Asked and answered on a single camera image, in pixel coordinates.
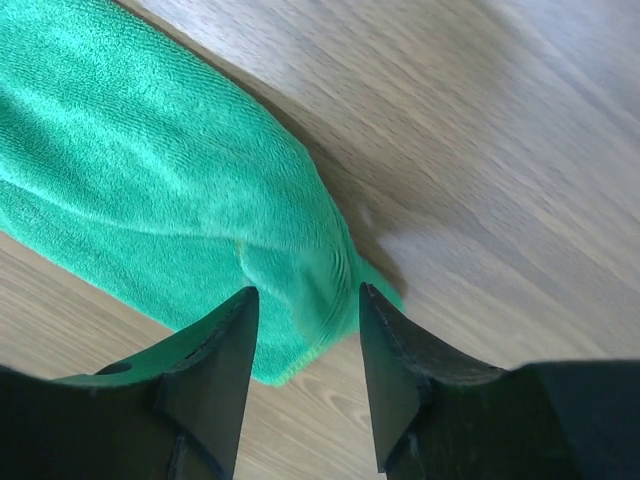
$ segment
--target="microfiber towel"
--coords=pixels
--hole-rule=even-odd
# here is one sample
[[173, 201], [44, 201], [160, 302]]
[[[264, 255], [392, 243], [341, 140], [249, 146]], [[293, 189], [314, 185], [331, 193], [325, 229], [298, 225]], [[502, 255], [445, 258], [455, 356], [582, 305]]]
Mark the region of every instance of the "microfiber towel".
[[173, 330], [260, 292], [253, 377], [357, 330], [356, 253], [306, 149], [107, 0], [0, 1], [0, 225]]

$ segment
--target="black plastic part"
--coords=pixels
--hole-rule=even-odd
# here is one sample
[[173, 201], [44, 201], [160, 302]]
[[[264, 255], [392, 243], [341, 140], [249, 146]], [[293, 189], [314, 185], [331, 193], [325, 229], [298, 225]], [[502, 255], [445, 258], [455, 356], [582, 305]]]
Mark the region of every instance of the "black plastic part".
[[389, 480], [640, 479], [640, 362], [504, 371], [431, 335], [374, 287], [360, 335]]
[[96, 375], [0, 368], [0, 478], [233, 477], [258, 328], [247, 288]]

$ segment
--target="wood grain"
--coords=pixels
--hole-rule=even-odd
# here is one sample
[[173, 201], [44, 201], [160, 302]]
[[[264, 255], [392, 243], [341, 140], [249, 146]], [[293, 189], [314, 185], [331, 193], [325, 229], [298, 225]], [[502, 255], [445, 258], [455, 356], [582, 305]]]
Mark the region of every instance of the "wood grain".
[[[309, 147], [425, 328], [504, 367], [640, 356], [637, 2], [124, 4]], [[91, 371], [166, 335], [0, 251], [3, 363]], [[283, 389], [252, 385], [237, 478], [377, 478], [357, 339]]]

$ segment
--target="laminate floor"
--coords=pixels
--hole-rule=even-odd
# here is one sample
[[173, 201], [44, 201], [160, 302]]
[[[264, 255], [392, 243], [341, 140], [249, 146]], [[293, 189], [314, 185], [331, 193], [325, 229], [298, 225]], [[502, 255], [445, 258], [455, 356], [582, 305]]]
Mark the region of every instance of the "laminate floor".
[[[503, 367], [640, 356], [640, 4], [123, 3], [309, 147], [425, 328]], [[0, 269], [0, 363], [93, 371], [167, 335], [7, 237]], [[378, 478], [356, 338], [251, 385], [236, 477]]]

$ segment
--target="wooden floor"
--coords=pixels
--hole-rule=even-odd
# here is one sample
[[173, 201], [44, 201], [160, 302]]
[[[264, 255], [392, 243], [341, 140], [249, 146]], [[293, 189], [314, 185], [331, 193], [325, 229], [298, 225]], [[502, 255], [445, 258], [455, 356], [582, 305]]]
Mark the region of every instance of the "wooden floor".
[[[635, 0], [126, 0], [308, 145], [361, 252], [500, 366], [640, 356]], [[167, 332], [0, 237], [0, 362], [47, 377]], [[236, 478], [375, 479], [350, 339], [252, 384]]]

